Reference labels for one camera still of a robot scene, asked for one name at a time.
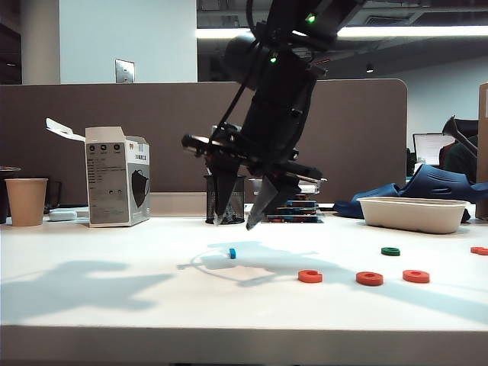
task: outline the cardboard box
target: cardboard box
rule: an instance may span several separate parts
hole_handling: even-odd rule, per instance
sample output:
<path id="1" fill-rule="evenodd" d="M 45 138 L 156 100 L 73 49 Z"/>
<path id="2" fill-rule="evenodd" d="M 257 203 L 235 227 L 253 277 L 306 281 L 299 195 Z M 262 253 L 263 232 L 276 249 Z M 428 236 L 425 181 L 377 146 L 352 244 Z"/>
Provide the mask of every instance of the cardboard box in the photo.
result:
<path id="1" fill-rule="evenodd" d="M 480 85 L 477 181 L 488 181 L 488 83 Z M 488 199 L 477 202 L 476 217 L 488 220 Z"/>
<path id="2" fill-rule="evenodd" d="M 132 226 L 149 219 L 149 144 L 121 127 L 89 127 L 85 137 L 47 119 L 47 129 L 85 143 L 90 227 Z"/>

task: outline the stack of books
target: stack of books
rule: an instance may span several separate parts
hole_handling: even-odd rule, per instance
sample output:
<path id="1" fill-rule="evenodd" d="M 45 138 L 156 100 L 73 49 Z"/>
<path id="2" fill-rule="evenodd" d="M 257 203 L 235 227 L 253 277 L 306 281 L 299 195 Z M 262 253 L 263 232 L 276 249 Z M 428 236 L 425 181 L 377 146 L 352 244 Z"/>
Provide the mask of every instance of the stack of books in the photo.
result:
<path id="1" fill-rule="evenodd" d="M 310 200 L 309 194 L 296 194 L 294 200 L 286 201 L 267 216 L 269 223 L 322 223 L 319 205 Z"/>

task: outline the red ring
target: red ring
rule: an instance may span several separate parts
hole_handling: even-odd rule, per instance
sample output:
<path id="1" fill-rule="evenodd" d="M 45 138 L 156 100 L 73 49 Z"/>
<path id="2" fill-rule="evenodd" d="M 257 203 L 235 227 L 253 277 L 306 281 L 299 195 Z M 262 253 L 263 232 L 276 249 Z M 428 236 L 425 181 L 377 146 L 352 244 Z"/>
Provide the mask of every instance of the red ring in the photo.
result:
<path id="1" fill-rule="evenodd" d="M 298 279 L 302 282 L 307 282 L 308 284 L 315 284 L 317 282 L 322 282 L 323 276 L 315 269 L 302 269 L 301 271 L 298 271 Z"/>
<path id="2" fill-rule="evenodd" d="M 472 253 L 476 253 L 476 254 L 478 254 L 478 251 L 479 251 L 480 249 L 486 249 L 486 248 L 485 248 L 485 247 L 483 247 L 483 246 L 472 246 L 472 247 L 471 247 L 471 252 L 472 252 Z"/>
<path id="3" fill-rule="evenodd" d="M 383 275 L 374 272 L 358 272 L 356 281 L 367 286 L 379 286 L 383 284 Z"/>
<path id="4" fill-rule="evenodd" d="M 426 284 L 430 282 L 430 275 L 424 271 L 408 269 L 403 271 L 403 279 L 408 282 L 416 282 L 417 284 Z"/>

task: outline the cardboard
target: cardboard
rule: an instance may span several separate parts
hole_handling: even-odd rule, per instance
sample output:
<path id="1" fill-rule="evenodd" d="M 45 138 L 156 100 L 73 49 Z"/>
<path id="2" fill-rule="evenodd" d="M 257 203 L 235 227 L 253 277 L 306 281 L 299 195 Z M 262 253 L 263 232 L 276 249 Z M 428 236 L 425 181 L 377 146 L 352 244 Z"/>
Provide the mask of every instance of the cardboard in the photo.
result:
<path id="1" fill-rule="evenodd" d="M 488 181 L 488 82 L 480 85 L 477 181 Z M 476 217 L 488 220 L 488 199 L 477 202 Z"/>

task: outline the mesh pencil holder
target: mesh pencil holder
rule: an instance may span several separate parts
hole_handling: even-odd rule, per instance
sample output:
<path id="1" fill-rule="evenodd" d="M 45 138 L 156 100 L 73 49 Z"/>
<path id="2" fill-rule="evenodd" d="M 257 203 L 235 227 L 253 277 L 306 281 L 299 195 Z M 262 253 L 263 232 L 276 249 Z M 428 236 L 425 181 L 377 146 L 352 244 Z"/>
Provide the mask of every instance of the mesh pencil holder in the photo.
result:
<path id="1" fill-rule="evenodd" d="M 207 219 L 206 223 L 214 223 L 215 211 L 215 186 L 214 177 L 205 175 L 207 179 Z M 239 175 L 234 185 L 234 190 L 230 195 L 229 203 L 223 214 L 223 224 L 243 223 L 244 222 L 244 175 Z"/>

